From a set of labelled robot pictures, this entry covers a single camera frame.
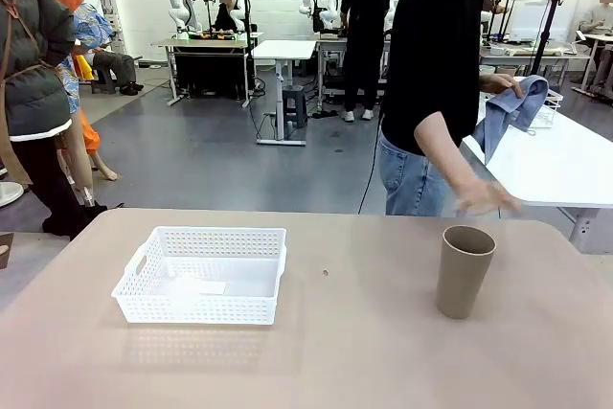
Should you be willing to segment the person's right hand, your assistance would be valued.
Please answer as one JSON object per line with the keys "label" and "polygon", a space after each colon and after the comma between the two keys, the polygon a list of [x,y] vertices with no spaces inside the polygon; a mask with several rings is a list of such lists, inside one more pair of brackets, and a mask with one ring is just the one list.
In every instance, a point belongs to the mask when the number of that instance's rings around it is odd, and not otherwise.
{"label": "person's right hand", "polygon": [[520,211],[519,202],[498,182],[476,179],[459,191],[458,212],[484,215],[498,209],[515,214]]}

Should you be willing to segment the person's left hand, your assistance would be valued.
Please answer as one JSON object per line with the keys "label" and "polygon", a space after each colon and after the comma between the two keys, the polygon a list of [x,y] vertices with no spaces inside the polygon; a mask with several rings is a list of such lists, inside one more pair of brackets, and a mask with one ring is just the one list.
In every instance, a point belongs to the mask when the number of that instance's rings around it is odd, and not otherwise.
{"label": "person's left hand", "polygon": [[484,74],[479,77],[479,87],[484,93],[499,95],[511,89],[517,98],[523,96],[519,82],[507,74]]}

